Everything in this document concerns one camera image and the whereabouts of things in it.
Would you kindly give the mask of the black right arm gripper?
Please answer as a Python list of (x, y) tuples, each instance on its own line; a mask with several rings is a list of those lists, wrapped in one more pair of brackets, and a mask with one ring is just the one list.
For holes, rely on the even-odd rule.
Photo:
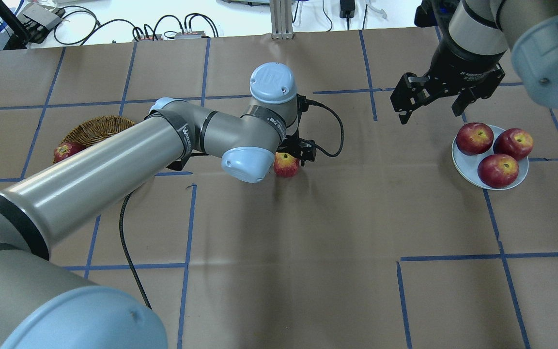
[(499, 63), (502, 55), (472, 53), (443, 38), (427, 73), (422, 77), (403, 74), (390, 95), (401, 124), (407, 124), (416, 109), (441, 97), (458, 95), (451, 106), (456, 117), (478, 98), (491, 97), (506, 75)]

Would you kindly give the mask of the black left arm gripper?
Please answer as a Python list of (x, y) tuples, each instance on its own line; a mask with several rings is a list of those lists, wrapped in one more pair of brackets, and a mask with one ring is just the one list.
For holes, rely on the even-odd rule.
[(286, 129), (286, 139), (279, 145), (279, 152), (288, 153), (300, 163), (314, 162), (316, 160), (317, 149), (316, 144), (310, 144), (308, 140), (299, 137), (299, 126), (303, 112), (308, 110), (306, 106), (306, 97), (300, 94), (296, 95), (296, 119)]

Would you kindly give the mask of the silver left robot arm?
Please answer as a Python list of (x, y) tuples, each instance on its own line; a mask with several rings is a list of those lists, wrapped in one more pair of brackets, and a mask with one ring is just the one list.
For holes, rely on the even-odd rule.
[(59, 267), (53, 248), (115, 210), (126, 269), (141, 288), (124, 228), (133, 192), (202, 153), (218, 158), (230, 176), (258, 183), (292, 136), (304, 104), (292, 69), (263, 63), (248, 83), (239, 116), (159, 98), (141, 122), (0, 189), (0, 349), (169, 347), (146, 292), (133, 296)]

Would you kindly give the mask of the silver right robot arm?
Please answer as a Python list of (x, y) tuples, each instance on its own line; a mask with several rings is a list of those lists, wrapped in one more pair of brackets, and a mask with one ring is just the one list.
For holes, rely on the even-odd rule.
[(558, 109), (558, 0), (423, 0), (414, 23), (438, 27), (441, 41), (427, 73), (403, 74), (390, 96), (401, 124), (440, 98), (455, 96), (459, 116), (491, 97), (506, 52), (529, 97)]

